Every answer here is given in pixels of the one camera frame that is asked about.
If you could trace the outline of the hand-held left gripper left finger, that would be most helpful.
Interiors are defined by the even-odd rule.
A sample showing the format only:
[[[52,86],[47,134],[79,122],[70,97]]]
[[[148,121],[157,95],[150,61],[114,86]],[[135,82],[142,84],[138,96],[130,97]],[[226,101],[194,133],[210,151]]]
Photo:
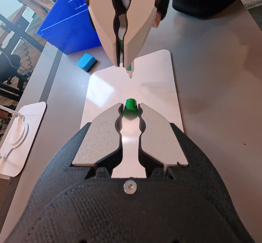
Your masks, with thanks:
[[[123,159],[123,104],[117,103],[99,114],[89,125],[72,161],[73,166],[116,167]]]

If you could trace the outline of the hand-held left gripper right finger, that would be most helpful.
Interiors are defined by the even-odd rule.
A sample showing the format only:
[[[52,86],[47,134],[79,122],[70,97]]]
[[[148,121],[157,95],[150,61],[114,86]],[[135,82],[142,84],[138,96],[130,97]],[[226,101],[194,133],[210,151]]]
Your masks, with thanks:
[[[145,168],[187,166],[188,160],[170,122],[144,103],[139,107],[139,162]]]

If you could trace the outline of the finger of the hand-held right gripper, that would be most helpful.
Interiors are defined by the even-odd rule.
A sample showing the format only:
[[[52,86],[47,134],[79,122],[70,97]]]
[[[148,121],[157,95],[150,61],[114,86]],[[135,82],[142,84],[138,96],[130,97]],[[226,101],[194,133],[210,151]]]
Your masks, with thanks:
[[[125,0],[126,32],[123,36],[123,66],[128,67],[141,51],[157,9],[155,0]]]
[[[102,47],[113,65],[120,65],[118,31],[121,0],[88,0],[88,10]]]

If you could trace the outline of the green marker cap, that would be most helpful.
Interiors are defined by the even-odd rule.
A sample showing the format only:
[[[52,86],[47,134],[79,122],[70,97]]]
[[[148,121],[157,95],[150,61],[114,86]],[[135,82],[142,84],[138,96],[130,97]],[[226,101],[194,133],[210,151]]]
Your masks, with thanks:
[[[129,98],[126,100],[123,116],[129,121],[135,120],[138,117],[138,107],[135,99]]]

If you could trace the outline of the small white whiteboard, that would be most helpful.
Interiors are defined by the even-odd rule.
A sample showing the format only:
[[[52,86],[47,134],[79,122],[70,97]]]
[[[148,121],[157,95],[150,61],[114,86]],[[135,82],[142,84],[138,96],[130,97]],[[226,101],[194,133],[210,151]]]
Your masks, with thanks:
[[[136,58],[132,78],[122,65],[94,72],[89,79],[80,128],[116,103],[125,104],[129,98],[145,103],[184,132],[168,50]],[[145,168],[138,159],[139,118],[123,118],[122,122],[123,160],[113,169],[112,178],[145,178]]]

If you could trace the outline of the green whiteboard marker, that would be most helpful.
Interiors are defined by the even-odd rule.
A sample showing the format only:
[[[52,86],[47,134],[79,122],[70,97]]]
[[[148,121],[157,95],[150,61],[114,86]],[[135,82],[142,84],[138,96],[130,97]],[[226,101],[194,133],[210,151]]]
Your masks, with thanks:
[[[120,28],[118,30],[118,38],[119,38],[119,42],[120,42],[121,54],[123,54],[123,37],[126,33],[126,28],[127,28],[125,11],[127,10],[127,7],[129,6],[129,2],[130,2],[130,0],[121,0],[121,3],[123,5],[123,10],[122,10],[123,13],[119,14]],[[133,72],[134,72],[134,63],[132,63],[131,65],[126,67],[125,70],[126,70],[126,73],[129,76],[129,78],[132,78]]]

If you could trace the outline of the person's right hand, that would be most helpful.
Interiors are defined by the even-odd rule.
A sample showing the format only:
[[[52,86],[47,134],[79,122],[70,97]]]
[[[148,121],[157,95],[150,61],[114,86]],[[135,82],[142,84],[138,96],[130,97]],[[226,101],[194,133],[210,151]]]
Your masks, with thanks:
[[[158,28],[161,21],[161,13],[159,11],[156,12],[155,19],[152,24],[152,28]]]

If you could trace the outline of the blue plastic bin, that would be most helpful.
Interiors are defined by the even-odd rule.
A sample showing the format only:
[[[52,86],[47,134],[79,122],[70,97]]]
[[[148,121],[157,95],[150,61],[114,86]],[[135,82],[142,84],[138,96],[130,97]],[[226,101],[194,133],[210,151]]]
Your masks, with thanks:
[[[36,31],[64,54],[101,46],[85,0],[57,0]]]

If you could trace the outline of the blue foam eraser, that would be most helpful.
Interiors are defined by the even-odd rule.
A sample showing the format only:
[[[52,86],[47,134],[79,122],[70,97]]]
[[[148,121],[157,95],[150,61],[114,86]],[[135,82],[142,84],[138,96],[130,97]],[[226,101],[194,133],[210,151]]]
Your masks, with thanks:
[[[76,65],[78,65],[82,70],[90,72],[96,63],[97,60],[92,55],[84,53]]]

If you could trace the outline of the white metal document stand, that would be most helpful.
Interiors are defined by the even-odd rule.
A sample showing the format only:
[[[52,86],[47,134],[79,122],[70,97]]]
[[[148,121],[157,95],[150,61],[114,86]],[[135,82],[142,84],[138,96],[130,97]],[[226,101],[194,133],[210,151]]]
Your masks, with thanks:
[[[47,108],[46,102],[23,106],[19,111],[1,106],[13,118],[0,149],[0,178],[10,179],[23,169]]]

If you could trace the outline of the black office chair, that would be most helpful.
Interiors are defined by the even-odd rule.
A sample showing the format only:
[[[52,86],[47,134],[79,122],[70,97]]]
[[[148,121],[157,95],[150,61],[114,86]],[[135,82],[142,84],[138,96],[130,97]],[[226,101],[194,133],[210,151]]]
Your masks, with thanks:
[[[1,97],[19,102],[24,92],[24,84],[28,83],[32,75],[21,66],[18,55],[0,56],[0,94]]]

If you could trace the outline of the black desk frame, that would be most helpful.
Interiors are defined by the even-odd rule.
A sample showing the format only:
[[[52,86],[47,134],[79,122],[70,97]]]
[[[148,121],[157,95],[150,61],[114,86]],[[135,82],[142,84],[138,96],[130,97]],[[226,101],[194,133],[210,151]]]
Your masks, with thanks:
[[[13,24],[11,21],[6,19],[3,15],[0,15],[0,20],[7,25],[7,27],[17,33],[20,37],[30,43],[33,47],[35,47],[40,52],[43,52],[44,46],[41,45],[37,40],[35,40],[31,35],[27,34],[25,31],[21,30],[16,24]]]

